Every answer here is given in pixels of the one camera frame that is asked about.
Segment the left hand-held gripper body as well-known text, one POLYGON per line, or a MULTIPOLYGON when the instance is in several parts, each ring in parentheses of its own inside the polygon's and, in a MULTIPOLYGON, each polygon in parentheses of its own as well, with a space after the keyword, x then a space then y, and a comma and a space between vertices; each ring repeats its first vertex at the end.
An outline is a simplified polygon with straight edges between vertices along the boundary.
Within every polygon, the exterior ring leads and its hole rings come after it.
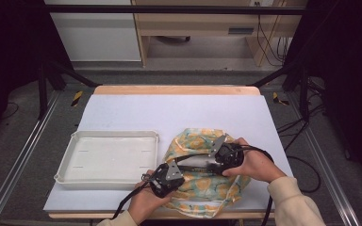
POLYGON ((149 176, 149 185, 154 194, 159 198, 165 198, 168 194, 177 190, 185 183, 181 170, 175 161, 163 163, 149 176))

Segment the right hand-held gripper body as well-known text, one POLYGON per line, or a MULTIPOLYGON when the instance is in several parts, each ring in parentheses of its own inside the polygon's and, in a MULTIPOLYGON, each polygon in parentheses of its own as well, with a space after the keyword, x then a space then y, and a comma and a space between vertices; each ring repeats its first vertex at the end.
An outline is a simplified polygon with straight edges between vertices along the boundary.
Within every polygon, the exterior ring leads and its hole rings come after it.
POLYGON ((241 146, 236 143, 226 143, 226 136, 220 136, 212 142, 209 151, 209 162, 221 163, 223 171, 239 167, 244 155, 241 146))

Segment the person's right hand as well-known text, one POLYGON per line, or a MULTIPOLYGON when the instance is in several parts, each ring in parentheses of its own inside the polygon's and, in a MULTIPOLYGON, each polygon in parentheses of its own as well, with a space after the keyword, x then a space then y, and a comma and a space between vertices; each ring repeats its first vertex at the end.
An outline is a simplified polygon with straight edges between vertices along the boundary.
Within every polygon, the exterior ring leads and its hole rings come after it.
POLYGON ((225 170, 223 176, 244 175, 257 181, 271 183, 286 176, 265 154, 260 151, 244 151, 243 163, 232 169, 225 170))

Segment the person's left hand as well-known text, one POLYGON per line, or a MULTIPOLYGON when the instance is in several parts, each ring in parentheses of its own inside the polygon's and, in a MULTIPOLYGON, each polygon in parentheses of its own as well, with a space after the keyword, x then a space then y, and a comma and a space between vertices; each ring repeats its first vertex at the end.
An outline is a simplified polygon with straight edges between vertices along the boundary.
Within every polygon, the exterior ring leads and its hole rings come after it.
POLYGON ((164 198, 159 198, 150 187, 145 187, 131 199, 127 211, 134 222, 140 225, 148 219, 157 208, 168 203, 172 196, 173 194, 170 193, 164 198))

